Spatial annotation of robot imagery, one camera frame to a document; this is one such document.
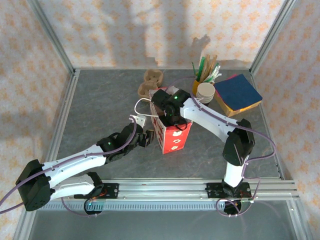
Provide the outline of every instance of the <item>red box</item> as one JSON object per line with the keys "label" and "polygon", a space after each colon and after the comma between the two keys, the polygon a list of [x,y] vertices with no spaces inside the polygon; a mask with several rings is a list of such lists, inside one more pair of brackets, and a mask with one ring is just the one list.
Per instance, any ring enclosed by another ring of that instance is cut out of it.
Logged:
{"label": "red box", "polygon": [[[150,98],[154,95],[156,90],[150,90]],[[168,94],[174,94],[179,89],[172,86],[167,90]],[[151,115],[163,116],[165,113],[156,107],[152,102],[150,102]],[[171,153],[180,149],[183,149],[187,141],[187,137],[192,125],[192,121],[187,120],[187,124],[180,124],[178,129],[176,126],[166,127],[158,117],[151,117],[153,127],[155,129],[156,138],[162,149],[162,154]]]}

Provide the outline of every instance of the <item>orange floral wallpaper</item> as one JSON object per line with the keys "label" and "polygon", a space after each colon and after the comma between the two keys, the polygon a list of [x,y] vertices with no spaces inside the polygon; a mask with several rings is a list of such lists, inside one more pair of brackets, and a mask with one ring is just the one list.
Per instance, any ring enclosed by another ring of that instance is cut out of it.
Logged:
{"label": "orange floral wallpaper", "polygon": [[[26,0],[0,4],[0,199],[26,163],[44,160],[68,72]],[[1,210],[21,202],[16,192]],[[14,236],[22,207],[0,216],[0,239]]]}
{"label": "orange floral wallpaper", "polygon": [[299,0],[254,76],[281,158],[320,236],[320,2]]}
{"label": "orange floral wallpaper", "polygon": [[284,0],[39,2],[76,68],[249,68]]}

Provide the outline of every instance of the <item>blue notepad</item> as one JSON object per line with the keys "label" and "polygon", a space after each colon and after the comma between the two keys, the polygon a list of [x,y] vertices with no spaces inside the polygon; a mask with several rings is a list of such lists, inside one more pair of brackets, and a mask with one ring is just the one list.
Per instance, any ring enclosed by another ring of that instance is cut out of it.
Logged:
{"label": "blue notepad", "polygon": [[214,84],[221,99],[233,111],[246,108],[262,100],[243,74]]}

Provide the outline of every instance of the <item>stack of sticky notes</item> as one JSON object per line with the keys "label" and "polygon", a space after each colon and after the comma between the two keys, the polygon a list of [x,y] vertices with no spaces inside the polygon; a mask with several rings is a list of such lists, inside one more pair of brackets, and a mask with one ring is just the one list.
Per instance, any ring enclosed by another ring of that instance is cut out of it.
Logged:
{"label": "stack of sticky notes", "polygon": [[262,101],[262,96],[243,74],[217,82],[214,87],[214,98],[228,117],[252,109]]}

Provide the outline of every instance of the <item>yellow cup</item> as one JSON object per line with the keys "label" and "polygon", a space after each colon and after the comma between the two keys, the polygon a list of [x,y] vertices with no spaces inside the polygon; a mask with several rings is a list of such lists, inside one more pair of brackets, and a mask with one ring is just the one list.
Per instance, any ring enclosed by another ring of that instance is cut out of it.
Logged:
{"label": "yellow cup", "polygon": [[200,84],[200,82],[198,82],[197,80],[194,80],[193,86],[192,86],[192,93],[193,93],[193,95],[196,95],[196,94],[197,94],[197,90],[198,90],[199,84]]}

